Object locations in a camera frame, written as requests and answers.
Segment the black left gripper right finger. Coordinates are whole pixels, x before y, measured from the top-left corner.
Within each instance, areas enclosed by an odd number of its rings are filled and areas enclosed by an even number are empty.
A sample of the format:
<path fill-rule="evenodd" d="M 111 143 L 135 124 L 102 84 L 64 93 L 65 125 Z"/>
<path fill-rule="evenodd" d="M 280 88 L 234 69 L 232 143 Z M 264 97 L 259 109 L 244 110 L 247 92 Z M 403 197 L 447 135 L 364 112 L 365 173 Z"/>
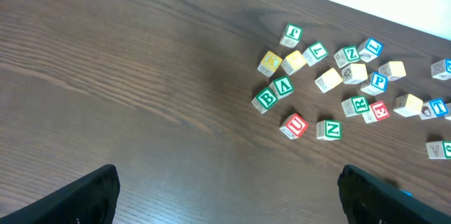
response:
<path fill-rule="evenodd" d="M 450 224 L 450 216 L 353 166 L 338 178 L 339 197 L 349 223 Z"/>

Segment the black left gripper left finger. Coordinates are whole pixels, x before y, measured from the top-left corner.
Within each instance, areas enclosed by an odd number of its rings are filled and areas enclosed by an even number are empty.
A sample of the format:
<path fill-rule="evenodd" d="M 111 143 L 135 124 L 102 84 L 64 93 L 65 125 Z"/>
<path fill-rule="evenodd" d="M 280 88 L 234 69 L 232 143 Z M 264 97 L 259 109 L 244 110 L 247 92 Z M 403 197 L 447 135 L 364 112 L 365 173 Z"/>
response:
<path fill-rule="evenodd" d="M 112 224 L 121 184 L 116 167 L 102 166 L 1 218 L 1 224 Z"/>

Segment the blue 2 block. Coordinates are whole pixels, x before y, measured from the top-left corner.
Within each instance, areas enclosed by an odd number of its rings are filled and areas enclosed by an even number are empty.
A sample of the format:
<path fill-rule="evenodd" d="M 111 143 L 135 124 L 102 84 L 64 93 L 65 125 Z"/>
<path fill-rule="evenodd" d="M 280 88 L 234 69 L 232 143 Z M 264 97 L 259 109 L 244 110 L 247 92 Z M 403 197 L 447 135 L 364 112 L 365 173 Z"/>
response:
<path fill-rule="evenodd" d="M 409 195 L 410 197 L 413 197 L 413 194 L 411 192 L 408 192 L 406 190 L 401 190 L 401 192 L 404 192 L 405 194 Z"/>

